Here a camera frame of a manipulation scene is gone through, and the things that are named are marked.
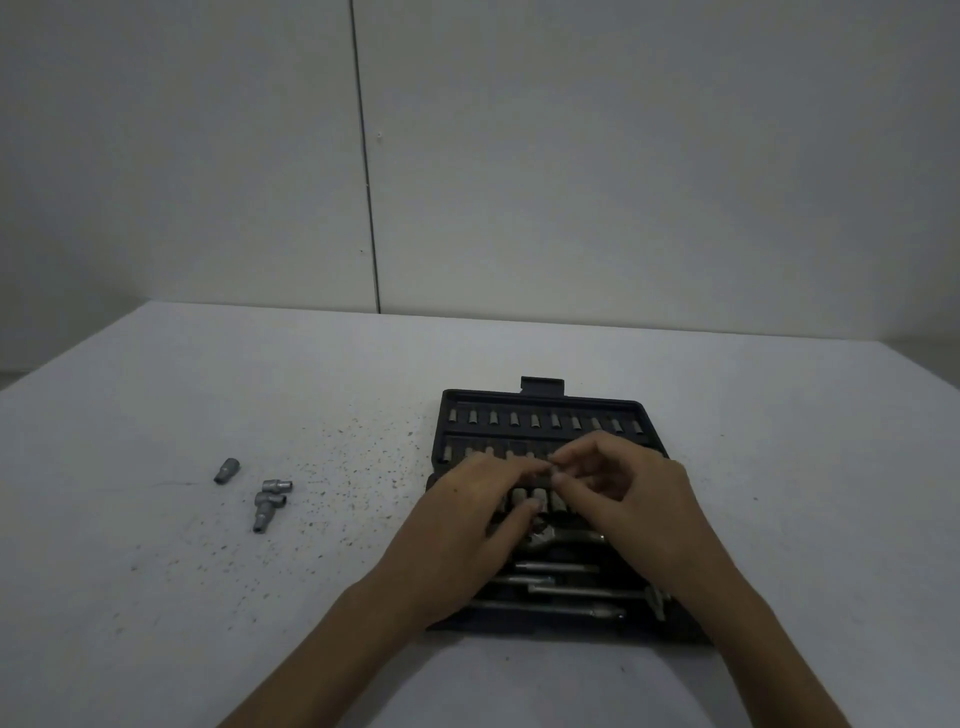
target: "person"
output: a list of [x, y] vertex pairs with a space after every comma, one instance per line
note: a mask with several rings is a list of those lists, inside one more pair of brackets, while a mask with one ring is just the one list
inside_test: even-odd
[[440, 478], [379, 563], [222, 728], [335, 725], [395, 653], [504, 566], [539, 504], [522, 503], [488, 536], [493, 511], [551, 465], [560, 496], [700, 622], [755, 728], [849, 726], [713, 532], [684, 466], [606, 432], [567, 443], [550, 460], [474, 453]]

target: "person's right hand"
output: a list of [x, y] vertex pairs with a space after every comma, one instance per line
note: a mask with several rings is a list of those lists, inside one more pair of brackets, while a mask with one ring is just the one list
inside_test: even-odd
[[683, 600], [717, 567], [732, 566], [690, 488], [684, 466], [609, 432], [550, 458], [553, 487], [641, 576]]

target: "bare arm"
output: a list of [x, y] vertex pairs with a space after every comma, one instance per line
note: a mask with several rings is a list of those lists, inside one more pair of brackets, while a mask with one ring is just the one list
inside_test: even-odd
[[560, 495], [689, 610], [720, 651], [755, 728], [849, 728], [773, 611], [733, 564], [684, 467], [595, 432], [557, 450]]
[[424, 495], [380, 563], [221, 728], [329, 728], [412, 637], [467, 604], [506, 562], [539, 504], [528, 501], [487, 536], [496, 504], [548, 463], [476, 454]]

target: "table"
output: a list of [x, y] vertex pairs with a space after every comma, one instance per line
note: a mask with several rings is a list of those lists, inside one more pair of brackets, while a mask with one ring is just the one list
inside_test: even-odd
[[[442, 390], [524, 375], [643, 402], [854, 724], [954, 723], [960, 392], [881, 344], [148, 303], [0, 393], [4, 724], [215, 724], [376, 561]], [[746, 724], [710, 651], [443, 636], [345, 719]]]

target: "black tool case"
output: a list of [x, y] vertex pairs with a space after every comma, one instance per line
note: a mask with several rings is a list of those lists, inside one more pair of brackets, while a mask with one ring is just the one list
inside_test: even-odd
[[[426, 487], [429, 489], [471, 451], [486, 451], [497, 457], [506, 457], [509, 452], [515, 456], [532, 453], [533, 457], [545, 459], [564, 443], [598, 428], [667, 456], [639, 402], [566, 397], [562, 379], [531, 376], [521, 379], [519, 394], [448, 389], [441, 400], [433, 441], [434, 472]], [[549, 533], [547, 529], [552, 527], [562, 529], [567, 537], [589, 535], [591, 529], [583, 517], [572, 513], [556, 496], [549, 495], [548, 475], [524, 483], [523, 487], [527, 497], [534, 495], [538, 488], [548, 494], [546, 512], [535, 519], [536, 531]], [[492, 526], [509, 514], [512, 494], [513, 491], [494, 513]], [[590, 568], [591, 572], [551, 573], [541, 569], [520, 572], [517, 566], [523, 566], [522, 562], [578, 565]], [[524, 542], [499, 576], [521, 574], [550, 577], [554, 580], [552, 586], [556, 587], [613, 589], [630, 592], [632, 597], [531, 594], [528, 586], [491, 582], [471, 602], [483, 602], [486, 606], [468, 606], [433, 628], [553, 638], [708, 643], [683, 605], [637, 575], [608, 545], [556, 543], [529, 550], [528, 542]], [[561, 613], [529, 611], [541, 606]], [[594, 616], [566, 613], [570, 608], [573, 611], [589, 608]]]

